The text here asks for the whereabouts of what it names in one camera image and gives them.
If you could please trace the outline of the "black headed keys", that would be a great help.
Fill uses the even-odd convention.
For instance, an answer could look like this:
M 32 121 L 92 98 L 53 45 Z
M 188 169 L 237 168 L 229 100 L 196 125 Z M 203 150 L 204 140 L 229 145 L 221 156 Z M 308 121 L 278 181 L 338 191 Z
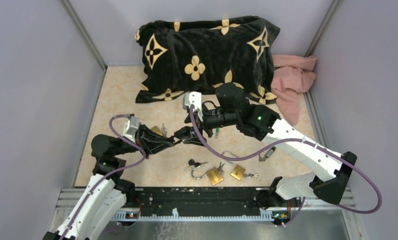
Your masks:
M 207 164 L 208 162 L 196 162 L 194 159 L 190 159 L 187 162 L 187 165 L 185 166 L 185 168 L 183 169 L 183 171 L 185 171 L 187 168 L 192 167 L 192 168 L 197 168 L 200 167 L 202 165 Z

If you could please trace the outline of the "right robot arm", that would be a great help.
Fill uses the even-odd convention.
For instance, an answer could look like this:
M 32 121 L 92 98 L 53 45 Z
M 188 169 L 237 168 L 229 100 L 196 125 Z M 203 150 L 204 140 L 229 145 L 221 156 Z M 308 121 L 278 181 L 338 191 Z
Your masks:
M 200 92 L 190 91 L 183 96 L 183 109 L 189 114 L 185 121 L 192 123 L 200 143 L 211 153 L 222 156 L 208 145 L 201 130 L 235 126 L 245 136 L 266 143 L 268 148 L 283 150 L 311 170 L 299 176 L 275 178 L 268 193 L 271 204 L 282 206 L 297 197 L 316 197 L 332 205 L 340 204 L 357 160 L 355 154 L 323 147 L 274 110 L 251 104 L 244 90 L 233 83 L 217 87 L 215 95 L 219 105 L 210 110 L 205 108 Z

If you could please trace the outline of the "silver padlock keys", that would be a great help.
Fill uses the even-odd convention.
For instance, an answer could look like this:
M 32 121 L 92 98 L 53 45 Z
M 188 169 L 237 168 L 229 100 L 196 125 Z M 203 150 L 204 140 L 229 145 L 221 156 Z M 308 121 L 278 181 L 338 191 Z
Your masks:
M 168 134 L 167 128 L 165 127 L 164 123 L 162 124 L 161 132 L 162 132 L 162 135 L 163 135 L 164 137 L 166 137 L 167 134 Z

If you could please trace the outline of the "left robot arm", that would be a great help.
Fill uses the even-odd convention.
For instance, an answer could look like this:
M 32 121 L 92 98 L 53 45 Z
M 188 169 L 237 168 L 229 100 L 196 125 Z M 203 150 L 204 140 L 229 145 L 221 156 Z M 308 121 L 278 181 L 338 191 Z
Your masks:
M 98 239 L 121 207 L 136 203 L 135 184 L 121 178 L 123 171 L 176 144 L 174 136 L 163 136 L 144 124 L 128 125 L 114 137 L 95 136 L 91 148 L 96 165 L 87 187 L 57 230 L 46 232 L 43 239 Z

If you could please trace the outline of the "black u-lock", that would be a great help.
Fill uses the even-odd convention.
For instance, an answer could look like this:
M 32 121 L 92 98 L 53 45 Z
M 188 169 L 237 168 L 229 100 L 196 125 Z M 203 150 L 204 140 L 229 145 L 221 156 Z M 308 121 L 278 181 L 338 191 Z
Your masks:
M 184 144 L 189 144 L 194 139 L 194 132 L 191 126 L 184 126 L 181 129 L 174 132 L 173 137 L 183 142 Z

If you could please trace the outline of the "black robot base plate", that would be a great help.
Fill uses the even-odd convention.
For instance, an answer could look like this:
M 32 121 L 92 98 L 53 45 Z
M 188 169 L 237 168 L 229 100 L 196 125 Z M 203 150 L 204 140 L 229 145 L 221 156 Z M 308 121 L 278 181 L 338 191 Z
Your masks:
M 301 203 L 300 197 L 276 199 L 270 187 L 137 187 L 112 221 L 282 224 Z

